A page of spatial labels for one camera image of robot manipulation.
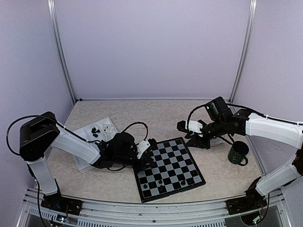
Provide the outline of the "black white chessboard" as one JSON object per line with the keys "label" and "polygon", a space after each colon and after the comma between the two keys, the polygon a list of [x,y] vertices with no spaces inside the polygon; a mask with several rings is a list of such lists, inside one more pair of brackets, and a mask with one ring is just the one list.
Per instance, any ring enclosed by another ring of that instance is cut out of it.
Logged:
{"label": "black white chessboard", "polygon": [[[141,203],[163,199],[206,184],[182,137],[158,142],[149,151],[153,153],[156,166],[138,173],[134,172]],[[192,175],[193,170],[197,171],[196,176]],[[188,184],[188,179],[193,179],[193,183]],[[185,185],[180,184],[183,180],[186,181]],[[159,191],[161,185],[164,186],[163,191]]]}

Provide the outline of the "white plastic tray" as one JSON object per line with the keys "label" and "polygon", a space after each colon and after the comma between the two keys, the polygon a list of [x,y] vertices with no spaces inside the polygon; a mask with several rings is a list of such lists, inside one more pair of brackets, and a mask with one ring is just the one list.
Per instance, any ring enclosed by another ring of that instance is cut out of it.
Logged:
{"label": "white plastic tray", "polygon": [[[74,133],[85,138],[86,140],[109,141],[113,139],[114,135],[117,134],[118,131],[113,125],[110,118],[105,118],[98,122],[87,125],[83,128],[80,128],[74,131]],[[77,169],[81,173],[88,172],[94,168],[90,164],[86,163],[85,161],[83,161],[78,157],[74,157],[74,160]]]}

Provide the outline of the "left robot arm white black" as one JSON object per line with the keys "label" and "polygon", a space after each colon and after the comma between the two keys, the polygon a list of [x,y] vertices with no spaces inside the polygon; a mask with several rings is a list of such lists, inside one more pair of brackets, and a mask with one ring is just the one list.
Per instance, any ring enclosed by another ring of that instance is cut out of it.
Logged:
{"label": "left robot arm white black", "polygon": [[104,140],[88,140],[60,124],[55,114],[45,112],[42,115],[24,116],[13,121],[6,131],[6,141],[14,124],[29,118],[19,131],[19,151],[13,151],[27,164],[30,174],[43,192],[40,205],[59,212],[79,214],[82,201],[63,197],[45,158],[49,148],[57,148],[69,153],[97,169],[110,169],[118,164],[123,167],[132,166],[137,171],[155,166],[149,155],[149,149],[156,144],[155,139],[144,139],[135,143],[134,137],[126,131],[117,132],[113,138]]}

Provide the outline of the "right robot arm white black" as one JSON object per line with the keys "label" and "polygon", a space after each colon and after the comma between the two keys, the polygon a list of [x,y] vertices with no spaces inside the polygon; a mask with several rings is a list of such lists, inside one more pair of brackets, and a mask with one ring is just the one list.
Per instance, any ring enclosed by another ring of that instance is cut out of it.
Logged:
{"label": "right robot arm white black", "polygon": [[202,105],[212,122],[192,121],[190,116],[177,123],[177,129],[186,133],[187,146],[210,148],[210,141],[223,135],[257,136],[288,144],[297,149],[296,154],[285,164],[253,181],[245,196],[227,200],[228,213],[237,214],[269,204],[265,198],[272,191],[291,184],[303,175],[303,124],[269,117],[248,107],[239,106],[233,113],[228,104],[219,96]]}

